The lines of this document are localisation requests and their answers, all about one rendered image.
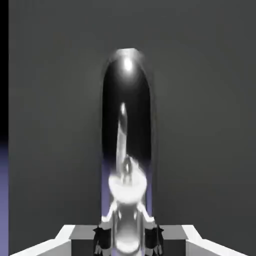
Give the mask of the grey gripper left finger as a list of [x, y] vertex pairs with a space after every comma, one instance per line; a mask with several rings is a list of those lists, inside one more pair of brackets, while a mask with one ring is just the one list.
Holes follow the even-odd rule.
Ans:
[[94, 256], [96, 225], [65, 224], [57, 236], [10, 256]]

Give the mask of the dark grey cabinet door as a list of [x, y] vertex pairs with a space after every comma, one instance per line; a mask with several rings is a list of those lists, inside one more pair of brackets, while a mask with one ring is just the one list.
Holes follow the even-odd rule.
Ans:
[[9, 0], [9, 252], [99, 213], [100, 80], [153, 71], [155, 218], [256, 256], [256, 1]]

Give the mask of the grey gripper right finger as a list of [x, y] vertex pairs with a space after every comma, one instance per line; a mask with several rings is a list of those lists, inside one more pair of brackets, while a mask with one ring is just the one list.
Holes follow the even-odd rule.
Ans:
[[248, 256], [201, 237], [193, 225], [161, 225], [162, 256]]

